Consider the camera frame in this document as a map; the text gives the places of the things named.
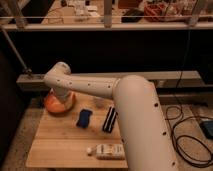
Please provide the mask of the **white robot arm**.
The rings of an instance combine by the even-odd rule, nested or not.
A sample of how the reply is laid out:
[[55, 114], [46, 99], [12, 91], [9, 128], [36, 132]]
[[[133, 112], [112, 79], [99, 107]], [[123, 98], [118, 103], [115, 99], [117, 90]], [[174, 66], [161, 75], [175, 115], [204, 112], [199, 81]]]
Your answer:
[[69, 91], [111, 99], [129, 171], [179, 171], [178, 161], [154, 84], [139, 75], [83, 77], [64, 62], [44, 76], [60, 101]]

